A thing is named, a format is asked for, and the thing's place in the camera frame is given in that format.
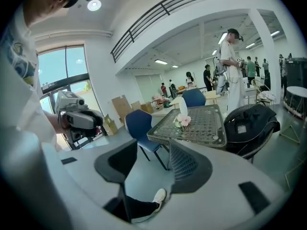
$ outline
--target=railing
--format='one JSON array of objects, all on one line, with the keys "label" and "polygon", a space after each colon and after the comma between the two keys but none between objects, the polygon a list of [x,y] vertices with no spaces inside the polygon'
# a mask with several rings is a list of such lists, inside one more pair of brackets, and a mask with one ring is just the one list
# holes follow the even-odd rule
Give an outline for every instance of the railing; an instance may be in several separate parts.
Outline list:
[{"label": "railing", "polygon": [[112,49],[111,54],[116,63],[125,50],[133,44],[140,35],[152,26],[154,23],[169,16],[180,7],[198,0],[163,0],[147,11],[141,18],[139,18],[121,37]]}]

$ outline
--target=blue chair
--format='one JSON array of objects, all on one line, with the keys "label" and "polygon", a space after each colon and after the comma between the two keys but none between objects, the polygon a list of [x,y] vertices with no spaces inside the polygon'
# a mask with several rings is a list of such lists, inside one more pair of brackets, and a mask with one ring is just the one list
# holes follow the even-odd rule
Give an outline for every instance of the blue chair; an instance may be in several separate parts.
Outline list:
[{"label": "blue chair", "polygon": [[147,160],[150,161],[144,149],[149,152],[153,152],[163,168],[167,170],[159,155],[157,154],[157,150],[161,147],[161,145],[159,143],[150,141],[147,137],[147,132],[152,129],[152,116],[145,111],[135,110],[125,116],[125,123],[127,131],[133,138],[138,141],[138,145],[140,146]]},{"label": "blue chair", "polygon": [[206,104],[206,97],[199,89],[184,91],[182,98],[187,104],[187,107],[202,106]]}]

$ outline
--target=ceiling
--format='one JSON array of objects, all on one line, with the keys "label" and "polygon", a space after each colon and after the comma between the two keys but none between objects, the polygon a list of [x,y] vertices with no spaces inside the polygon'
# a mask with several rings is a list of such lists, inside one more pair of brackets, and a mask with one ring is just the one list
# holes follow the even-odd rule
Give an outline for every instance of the ceiling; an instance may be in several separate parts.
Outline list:
[{"label": "ceiling", "polygon": [[[271,33],[279,30],[281,32],[278,36],[283,34],[282,27],[273,12],[264,11],[261,15]],[[235,47],[235,51],[246,49],[246,46],[252,43],[255,43],[255,46],[262,43],[254,24],[246,13],[232,14],[228,17],[221,13],[219,18],[201,22],[166,38],[126,69],[170,70],[173,69],[172,65],[180,67],[200,59],[210,58],[213,51],[219,48],[218,41],[223,32],[229,28],[236,28],[244,38],[244,42],[240,42]],[[166,61],[168,64],[156,63],[157,59]]]},{"label": "ceiling", "polygon": [[32,28],[33,34],[43,34],[56,30],[90,29],[108,31],[117,11],[125,0],[100,0],[102,6],[97,11],[87,9],[87,1],[79,0],[69,9],[61,9],[58,14]]}]

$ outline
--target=tree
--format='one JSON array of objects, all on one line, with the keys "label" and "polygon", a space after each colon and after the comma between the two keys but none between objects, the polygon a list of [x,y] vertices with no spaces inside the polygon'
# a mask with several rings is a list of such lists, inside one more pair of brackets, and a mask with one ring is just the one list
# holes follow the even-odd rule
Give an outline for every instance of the tree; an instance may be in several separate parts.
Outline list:
[{"label": "tree", "polygon": [[84,90],[85,91],[89,91],[89,90],[92,90],[92,86],[91,86],[91,83],[90,81],[86,81],[86,84],[85,84],[85,87],[84,87]]}]

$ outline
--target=sneaker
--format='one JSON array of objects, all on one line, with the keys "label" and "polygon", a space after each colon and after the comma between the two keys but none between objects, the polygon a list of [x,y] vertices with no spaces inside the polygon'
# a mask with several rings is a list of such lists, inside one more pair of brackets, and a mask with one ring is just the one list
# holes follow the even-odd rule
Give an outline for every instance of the sneaker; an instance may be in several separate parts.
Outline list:
[{"label": "sneaker", "polygon": [[159,207],[154,212],[158,212],[160,210],[162,202],[165,200],[165,198],[166,198],[166,190],[163,188],[159,189],[153,199],[153,202],[158,203]]}]

